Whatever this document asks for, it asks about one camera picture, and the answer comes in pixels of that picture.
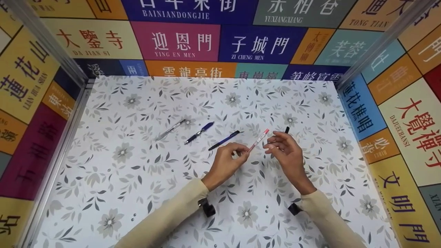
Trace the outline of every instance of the flower pattern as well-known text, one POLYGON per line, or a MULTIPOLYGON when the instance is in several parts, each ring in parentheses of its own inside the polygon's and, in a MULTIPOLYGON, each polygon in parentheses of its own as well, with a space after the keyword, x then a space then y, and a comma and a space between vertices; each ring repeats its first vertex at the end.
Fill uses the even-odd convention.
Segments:
MULTIPOLYGON (((332 82, 102 76, 80 123, 36 248, 110 248, 189 180, 205 175, 216 152, 207 152, 210 146, 235 130, 242 133, 230 142, 249 146, 266 128, 286 126, 303 149, 308 177, 366 246, 398 247, 332 82), (333 103, 323 108, 325 95, 333 103), (183 118, 188 122, 154 141, 183 118)), ((326 247, 306 215, 287 211, 299 200, 279 163, 256 146, 210 193, 216 214, 207 218, 198 210, 162 247, 326 247)))

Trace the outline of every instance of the blue sign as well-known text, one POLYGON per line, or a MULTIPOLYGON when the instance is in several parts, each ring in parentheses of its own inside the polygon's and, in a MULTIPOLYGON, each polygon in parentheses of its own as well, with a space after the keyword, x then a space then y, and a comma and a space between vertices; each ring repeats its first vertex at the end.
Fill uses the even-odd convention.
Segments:
POLYGON ((148 76, 146 64, 143 60, 120 60, 127 76, 148 76))
POLYGON ((219 61, 289 64, 307 28, 222 25, 219 61))
POLYGON ((282 79, 336 82, 348 69, 348 66, 290 64, 282 79))
POLYGON ((121 0, 130 21, 252 25, 258 0, 121 0))
POLYGON ((348 82, 339 95, 359 141, 386 127, 361 74, 348 82))

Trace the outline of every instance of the pen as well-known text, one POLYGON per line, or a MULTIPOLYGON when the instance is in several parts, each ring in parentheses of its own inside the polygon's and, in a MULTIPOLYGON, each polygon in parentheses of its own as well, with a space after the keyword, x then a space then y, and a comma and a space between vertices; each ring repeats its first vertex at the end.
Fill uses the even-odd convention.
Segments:
POLYGON ((167 134, 169 134, 171 131, 175 130, 175 128, 177 128, 178 126, 180 126, 182 123, 184 123, 186 121, 186 119, 182 119, 180 120, 178 123, 174 124, 173 127, 171 127, 169 130, 165 131, 163 134, 159 135, 155 141, 161 140, 162 138, 164 138, 165 136, 167 136, 167 134))
POLYGON ((251 152, 251 150, 257 145, 259 144, 259 142, 265 137, 265 135, 269 132, 269 129, 266 129, 265 132, 262 133, 262 135, 260 135, 260 137, 256 140, 256 142, 254 142, 254 144, 250 147, 248 152, 251 152))
POLYGON ((213 124, 214 124, 214 121, 205 125, 199 132, 197 132, 195 135, 193 135, 189 139, 187 139, 187 141, 184 143, 184 145, 187 145, 188 143, 192 142, 195 138, 197 138, 199 135, 201 135, 201 133, 205 132, 208 128, 213 126, 213 124))
POLYGON ((239 130, 236 130, 234 133, 230 134, 230 136, 228 136, 227 138, 217 142, 216 144, 214 144, 212 147, 208 148, 208 151, 213 150, 214 148, 222 145, 223 143, 225 143, 226 141, 228 141, 229 139, 233 138, 234 136, 238 135, 240 133, 239 130))

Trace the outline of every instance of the pink sign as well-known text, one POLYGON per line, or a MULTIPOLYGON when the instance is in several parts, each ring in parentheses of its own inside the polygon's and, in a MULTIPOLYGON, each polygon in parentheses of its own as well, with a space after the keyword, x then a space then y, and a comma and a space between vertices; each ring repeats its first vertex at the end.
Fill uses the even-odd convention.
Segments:
POLYGON ((145 60, 217 61, 220 25, 131 24, 145 60))

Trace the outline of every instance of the gray sign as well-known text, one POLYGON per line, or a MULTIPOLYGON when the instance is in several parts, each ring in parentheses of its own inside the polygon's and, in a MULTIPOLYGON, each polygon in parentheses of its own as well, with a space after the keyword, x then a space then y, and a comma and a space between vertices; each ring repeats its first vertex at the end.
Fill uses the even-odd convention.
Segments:
POLYGON ((260 0, 254 25, 337 28, 357 0, 260 0))

